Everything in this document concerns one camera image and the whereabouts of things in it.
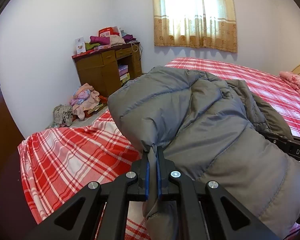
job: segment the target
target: curtain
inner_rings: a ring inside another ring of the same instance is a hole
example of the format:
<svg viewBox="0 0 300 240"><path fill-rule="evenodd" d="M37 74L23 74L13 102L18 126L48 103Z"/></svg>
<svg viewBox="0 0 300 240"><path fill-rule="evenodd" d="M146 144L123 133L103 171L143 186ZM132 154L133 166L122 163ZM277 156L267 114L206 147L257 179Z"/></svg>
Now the curtain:
<svg viewBox="0 0 300 240"><path fill-rule="evenodd" d="M233 0L153 0L154 44L237 52Z"/></svg>

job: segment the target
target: metal bolt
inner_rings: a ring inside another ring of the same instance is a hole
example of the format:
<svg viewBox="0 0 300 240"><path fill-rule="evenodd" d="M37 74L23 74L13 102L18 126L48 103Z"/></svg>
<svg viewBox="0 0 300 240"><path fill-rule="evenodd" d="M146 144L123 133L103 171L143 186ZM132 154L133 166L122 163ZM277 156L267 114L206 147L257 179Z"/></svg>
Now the metal bolt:
<svg viewBox="0 0 300 240"><path fill-rule="evenodd" d="M179 171L173 171L170 174L174 178L179 178L181 176L181 173Z"/></svg>
<svg viewBox="0 0 300 240"><path fill-rule="evenodd" d="M218 184L218 182L212 180L212 181L209 181L208 186L210 188L217 188L217 187L219 187L219 184Z"/></svg>
<svg viewBox="0 0 300 240"><path fill-rule="evenodd" d="M133 172L133 171L128 171L126 173L126 177L129 178L129 179L133 179L135 176L136 176L136 173Z"/></svg>
<svg viewBox="0 0 300 240"><path fill-rule="evenodd" d="M92 181L88 184L89 189L96 189L98 187L98 183L95 181Z"/></svg>

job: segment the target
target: desk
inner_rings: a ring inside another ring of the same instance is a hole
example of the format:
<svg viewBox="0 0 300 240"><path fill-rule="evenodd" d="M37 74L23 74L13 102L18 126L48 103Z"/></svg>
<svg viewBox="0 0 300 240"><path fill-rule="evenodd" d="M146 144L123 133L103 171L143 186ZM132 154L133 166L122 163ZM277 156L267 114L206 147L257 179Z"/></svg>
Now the desk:
<svg viewBox="0 0 300 240"><path fill-rule="evenodd" d="M141 76L139 44L128 43L73 56L81 85L88 83L100 95L109 97L121 87L118 64L128 65L130 79Z"/></svg>

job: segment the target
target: red and white plaid fabric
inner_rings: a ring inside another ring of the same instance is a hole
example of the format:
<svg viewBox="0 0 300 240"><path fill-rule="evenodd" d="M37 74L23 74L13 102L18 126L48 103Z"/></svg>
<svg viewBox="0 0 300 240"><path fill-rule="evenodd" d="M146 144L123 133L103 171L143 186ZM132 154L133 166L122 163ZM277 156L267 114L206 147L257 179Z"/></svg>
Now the red and white plaid fabric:
<svg viewBox="0 0 300 240"><path fill-rule="evenodd" d="M244 79L300 136L300 95L279 77L229 63L177 58L169 67L199 69L224 79ZM138 152L120 133L109 111L92 126L53 128L28 137L18 147L22 185L30 210L40 223L90 181L113 181L129 171ZM142 204L131 202L125 239L150 239Z"/></svg>

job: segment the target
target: red plaid bedsheet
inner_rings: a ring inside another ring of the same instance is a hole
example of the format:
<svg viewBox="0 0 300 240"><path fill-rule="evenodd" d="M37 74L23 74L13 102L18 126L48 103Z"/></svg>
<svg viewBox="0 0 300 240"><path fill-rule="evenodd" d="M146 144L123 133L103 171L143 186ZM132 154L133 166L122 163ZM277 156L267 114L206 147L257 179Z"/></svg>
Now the red plaid bedsheet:
<svg viewBox="0 0 300 240"><path fill-rule="evenodd" d="M177 58L169 67L199 69L224 79L244 79L300 136L300 95L279 77L229 63ZM18 147L22 185L30 210L40 223L90 181L113 181L129 171L138 152L120 133L109 111L92 126L54 128L34 133ZM150 239L142 204L131 202L125 239Z"/></svg>

